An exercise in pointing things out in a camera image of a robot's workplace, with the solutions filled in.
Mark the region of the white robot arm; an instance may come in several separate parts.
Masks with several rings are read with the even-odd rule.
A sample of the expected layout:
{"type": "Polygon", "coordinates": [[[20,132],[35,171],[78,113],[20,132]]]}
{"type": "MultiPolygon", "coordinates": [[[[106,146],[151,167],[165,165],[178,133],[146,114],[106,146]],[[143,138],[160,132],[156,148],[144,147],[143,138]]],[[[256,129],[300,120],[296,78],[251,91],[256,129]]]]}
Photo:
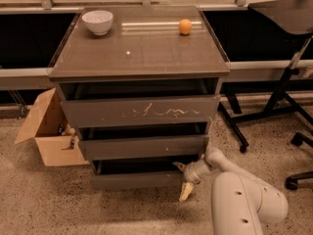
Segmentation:
{"type": "Polygon", "coordinates": [[[196,162],[173,164],[185,178],[180,202],[206,175],[220,171],[211,186],[214,235],[263,235],[263,224],[279,223],[288,215],[288,200],[280,190],[230,162],[217,148],[208,148],[196,162]]]}

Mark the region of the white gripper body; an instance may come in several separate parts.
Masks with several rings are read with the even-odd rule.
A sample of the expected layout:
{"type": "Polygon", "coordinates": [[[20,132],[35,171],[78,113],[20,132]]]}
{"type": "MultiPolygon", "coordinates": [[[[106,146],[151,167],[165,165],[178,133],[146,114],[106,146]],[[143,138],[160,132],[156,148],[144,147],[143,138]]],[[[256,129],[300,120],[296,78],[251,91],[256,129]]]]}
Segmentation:
{"type": "Polygon", "coordinates": [[[184,176],[187,182],[198,184],[201,182],[201,178],[206,174],[210,174],[210,172],[211,166],[204,159],[201,159],[187,164],[184,176]]]}

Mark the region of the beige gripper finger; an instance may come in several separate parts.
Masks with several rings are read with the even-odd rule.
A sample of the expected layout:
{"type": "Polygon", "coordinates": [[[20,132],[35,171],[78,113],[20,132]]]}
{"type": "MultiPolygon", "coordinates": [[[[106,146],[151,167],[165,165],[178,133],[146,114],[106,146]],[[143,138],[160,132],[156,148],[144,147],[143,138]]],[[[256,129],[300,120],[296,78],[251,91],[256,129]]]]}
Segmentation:
{"type": "Polygon", "coordinates": [[[179,162],[174,162],[173,165],[177,166],[180,171],[185,171],[186,166],[179,162]]]}
{"type": "Polygon", "coordinates": [[[185,202],[194,189],[194,184],[192,182],[184,182],[181,187],[181,193],[179,197],[180,202],[185,202]]]}

